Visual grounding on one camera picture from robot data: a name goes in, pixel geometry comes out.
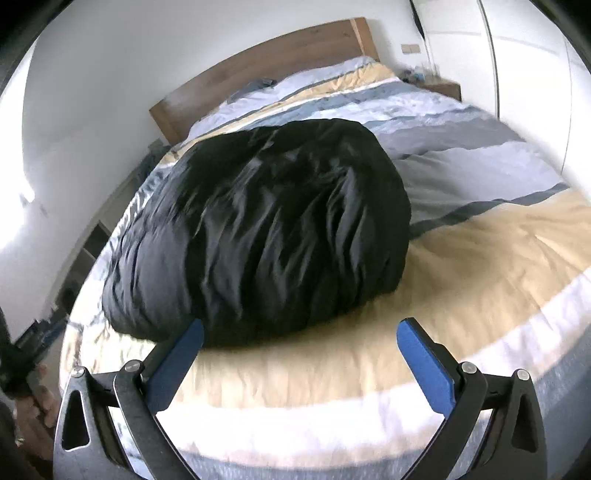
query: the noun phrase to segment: black sleeping bag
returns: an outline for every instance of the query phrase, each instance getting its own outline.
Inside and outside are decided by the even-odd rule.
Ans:
[[[398,172],[357,122],[220,135],[183,155],[122,235],[103,309],[153,341],[194,318],[213,347],[296,332],[395,290],[409,222]]]

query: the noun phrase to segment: wooden nightstand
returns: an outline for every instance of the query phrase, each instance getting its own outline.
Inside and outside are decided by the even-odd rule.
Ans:
[[[459,83],[451,80],[434,79],[426,82],[418,82],[416,86],[429,90],[431,92],[441,93],[442,95],[455,98],[458,102],[462,101],[462,89]]]

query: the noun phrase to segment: white wardrobe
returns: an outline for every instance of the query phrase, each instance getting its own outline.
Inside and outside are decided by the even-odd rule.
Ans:
[[[431,62],[591,199],[591,74],[529,0],[414,0]]]

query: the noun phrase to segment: wooden headboard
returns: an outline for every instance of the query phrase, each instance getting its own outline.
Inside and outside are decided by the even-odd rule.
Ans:
[[[247,83],[280,81],[301,70],[327,67],[367,55],[379,61],[366,19],[305,28],[255,45],[221,61],[169,93],[150,114],[171,145],[191,126]]]

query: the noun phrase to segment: bolt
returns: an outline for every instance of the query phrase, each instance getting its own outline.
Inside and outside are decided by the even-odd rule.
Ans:
[[[137,372],[141,364],[139,360],[130,360],[125,364],[125,371],[130,373]]]
[[[530,379],[530,374],[526,370],[523,370],[522,368],[520,368],[517,371],[517,378],[519,378],[520,380],[523,380],[523,381],[527,381]]]
[[[74,378],[80,378],[82,375],[84,375],[84,367],[74,367],[72,369],[72,376]]]
[[[467,373],[467,374],[472,375],[472,374],[475,374],[477,370],[478,369],[476,368],[476,365],[474,365],[474,364],[472,364],[470,362],[464,362],[464,363],[462,363],[462,371],[464,373]]]

